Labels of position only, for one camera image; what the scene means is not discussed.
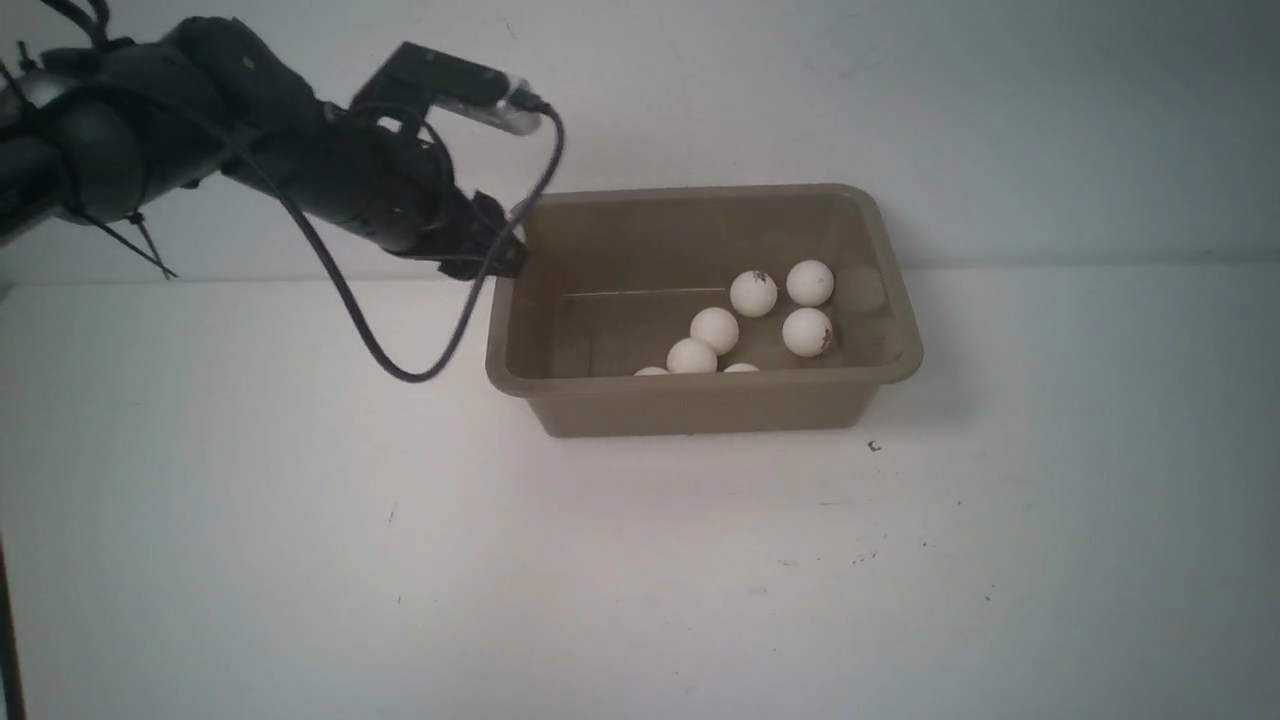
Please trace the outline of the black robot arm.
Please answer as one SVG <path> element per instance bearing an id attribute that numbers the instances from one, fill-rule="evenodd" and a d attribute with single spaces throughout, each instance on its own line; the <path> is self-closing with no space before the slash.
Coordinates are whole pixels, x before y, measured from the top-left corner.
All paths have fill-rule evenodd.
<path id="1" fill-rule="evenodd" d="M 397 258 L 470 281 L 502 208 L 458 187 L 428 123 L 442 109 L 534 133 L 516 76 L 401 44 L 352 97 L 325 102 L 244 23 L 193 17 L 152 44 L 108 38 L 24 58 L 3 90 L 3 242 L 51 217 L 102 227 L 214 174 Z"/>

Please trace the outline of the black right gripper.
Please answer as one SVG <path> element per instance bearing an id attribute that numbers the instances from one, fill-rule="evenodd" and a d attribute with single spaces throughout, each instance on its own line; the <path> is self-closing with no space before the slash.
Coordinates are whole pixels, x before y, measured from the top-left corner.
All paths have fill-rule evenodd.
<path id="1" fill-rule="evenodd" d="M 503 234 L 509 217 L 483 191 L 468 199 L 438 135 L 410 137 L 381 126 L 378 110 L 335 110 L 310 135 L 270 133 L 250 143 L 260 165 L 225 165 L 225 176 L 261 193 L 279 188 L 307 215 L 375 243 L 394 256 L 444 256 L 453 281 L 515 279 L 529 261 L 524 228 Z"/>

